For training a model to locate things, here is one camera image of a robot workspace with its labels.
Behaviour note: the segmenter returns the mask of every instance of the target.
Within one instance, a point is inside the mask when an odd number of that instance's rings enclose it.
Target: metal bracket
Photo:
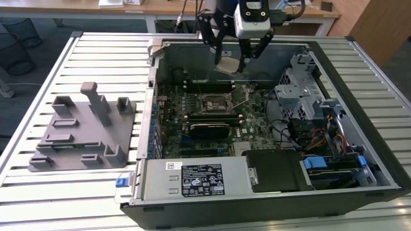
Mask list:
[[[152,64],[155,57],[166,53],[166,47],[168,47],[170,44],[163,45],[163,39],[153,38],[148,42],[147,52],[148,52],[148,60],[147,63]]]

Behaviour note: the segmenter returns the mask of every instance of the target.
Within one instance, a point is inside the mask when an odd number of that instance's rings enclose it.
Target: desk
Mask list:
[[[123,8],[99,9],[99,0],[4,0],[0,1],[0,17],[29,18],[83,18],[83,19],[143,19],[148,33],[155,33],[156,20],[175,20],[183,9],[180,0],[145,0],[143,5]],[[320,24],[316,36],[327,36],[338,11],[327,12],[307,7],[295,23]],[[187,2],[184,20],[195,20],[195,2]]]

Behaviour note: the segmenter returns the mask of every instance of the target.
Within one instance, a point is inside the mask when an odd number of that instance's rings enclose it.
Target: cable connector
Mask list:
[[[178,17],[178,22],[176,22],[176,26],[179,26],[180,25],[180,23],[182,23],[182,21],[183,21],[183,13],[180,13],[179,14],[179,17]]]

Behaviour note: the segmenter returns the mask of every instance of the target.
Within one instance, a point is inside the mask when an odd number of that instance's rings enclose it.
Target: blue latch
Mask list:
[[[128,178],[117,178],[116,179],[116,188],[128,187]]]
[[[362,155],[358,156],[358,159],[359,159],[360,165],[362,165],[363,167],[367,166],[367,160],[366,160],[366,158],[364,158]]]
[[[327,167],[326,160],[320,156],[307,157],[306,160],[303,160],[303,163],[304,163],[306,169]]]

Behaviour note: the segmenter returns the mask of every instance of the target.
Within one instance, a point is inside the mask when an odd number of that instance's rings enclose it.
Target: barcode sticker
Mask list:
[[[166,163],[166,170],[180,170],[183,162],[167,162]]]

